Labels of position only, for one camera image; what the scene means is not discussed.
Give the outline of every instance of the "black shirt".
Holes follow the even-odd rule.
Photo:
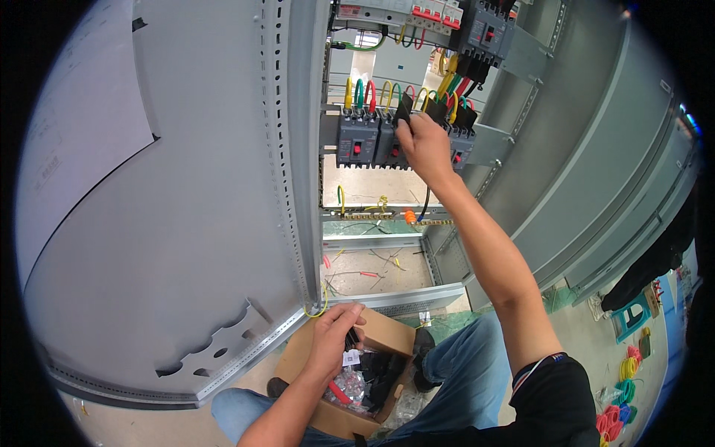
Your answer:
[[[383,446],[598,446],[596,408],[583,366],[564,353],[522,368],[509,403],[516,420],[479,430],[413,433]]]

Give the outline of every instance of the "white shoe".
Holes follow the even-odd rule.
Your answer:
[[[591,315],[593,316],[593,321],[598,321],[602,317],[605,316],[605,312],[603,309],[601,309],[601,301],[603,299],[601,296],[596,293],[594,295],[591,295],[590,297],[586,298],[586,302],[588,303],[588,309],[591,311]]]

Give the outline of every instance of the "person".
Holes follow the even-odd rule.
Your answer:
[[[347,440],[307,427],[340,370],[345,334],[365,323],[364,306],[357,303],[335,305],[320,317],[303,372],[278,399],[239,388],[218,393],[211,408],[218,426],[240,447],[597,446],[586,372],[561,352],[526,261],[452,170],[447,133],[419,114],[410,124],[399,120],[397,137],[410,166],[454,219],[495,313],[431,349],[429,343],[421,346],[415,385],[421,391],[441,388],[420,414],[385,439]],[[417,338],[425,333],[420,330]],[[516,420],[497,426],[510,370]]]
[[[614,310],[622,309],[654,281],[675,270],[683,263],[683,253],[695,236],[695,192],[691,192],[670,225],[640,256],[614,285],[601,297],[599,293],[588,297],[588,306],[595,321],[611,317]]]

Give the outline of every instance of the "left hand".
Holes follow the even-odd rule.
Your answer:
[[[313,377],[330,382],[342,368],[342,353],[345,352],[345,336],[354,325],[364,325],[365,319],[360,313],[365,308],[360,303],[343,303],[332,306],[315,324],[310,356],[303,372]],[[362,349],[365,333],[355,328],[360,342],[356,346]]]

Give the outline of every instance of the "hand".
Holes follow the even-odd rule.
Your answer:
[[[447,132],[426,113],[410,115],[410,125],[398,120],[395,132],[410,167],[432,190],[439,189],[455,176],[450,159]]]
[[[354,325],[364,325],[365,319],[360,313],[364,304],[343,303],[332,306],[322,317],[318,318],[313,332],[313,342],[310,356],[303,371],[330,382],[342,368],[342,353],[345,352],[345,336]],[[360,342],[356,346],[362,349],[365,333],[355,328]]]

